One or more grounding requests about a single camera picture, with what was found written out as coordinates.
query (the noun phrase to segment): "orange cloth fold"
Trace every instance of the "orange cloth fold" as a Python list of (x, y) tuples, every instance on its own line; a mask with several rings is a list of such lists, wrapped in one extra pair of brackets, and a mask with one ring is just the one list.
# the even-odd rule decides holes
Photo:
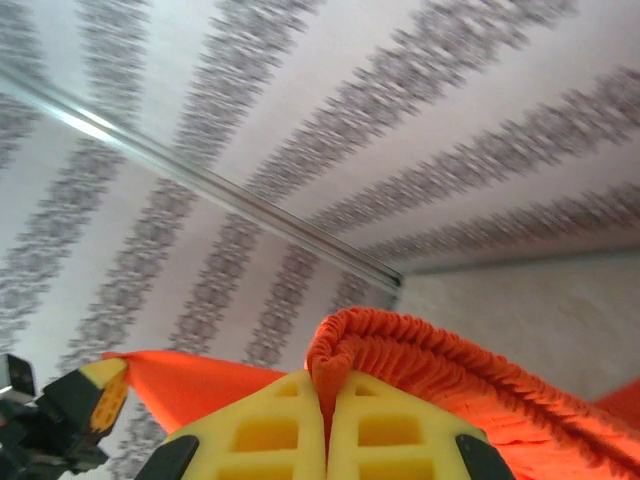
[(127, 361), (127, 382), (167, 433), (276, 381), (282, 372), (171, 351), (105, 353)]
[(640, 479), (640, 432), (421, 319), (352, 308), (327, 317), (306, 358), (327, 432), (360, 370), (487, 432), (518, 479)]

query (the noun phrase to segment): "metal rail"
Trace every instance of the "metal rail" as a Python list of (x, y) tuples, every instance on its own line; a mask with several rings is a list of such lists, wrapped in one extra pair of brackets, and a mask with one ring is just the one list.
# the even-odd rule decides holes
[(174, 180), (389, 293), (398, 292), (401, 275), (395, 270), (212, 171), (179, 158), (176, 152), (157, 142), (96, 115), (81, 102), (50, 85), (6, 65), (0, 66), (0, 85), (7, 93), (121, 150), (128, 158), (160, 176)]

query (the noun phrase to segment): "patterned wallpaper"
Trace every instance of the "patterned wallpaper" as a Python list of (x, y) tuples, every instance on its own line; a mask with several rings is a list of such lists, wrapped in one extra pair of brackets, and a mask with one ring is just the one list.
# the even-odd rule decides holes
[[(0, 0), (0, 63), (410, 272), (640, 243), (638, 24), (637, 0)], [(0, 350), (43, 378), (143, 347), (295, 368), (326, 312), (389, 302), (1, 88), (0, 200)], [(161, 438), (124, 425), (104, 478)]]

